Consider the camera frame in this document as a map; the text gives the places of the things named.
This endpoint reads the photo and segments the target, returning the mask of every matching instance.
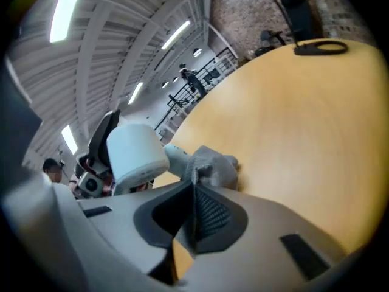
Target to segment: desk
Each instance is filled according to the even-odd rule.
[[[284,204],[352,252],[388,200],[389,76],[376,48],[343,41],[342,55],[299,57],[288,45],[247,63],[171,142],[235,155],[243,193]],[[154,186],[175,181],[166,172]]]

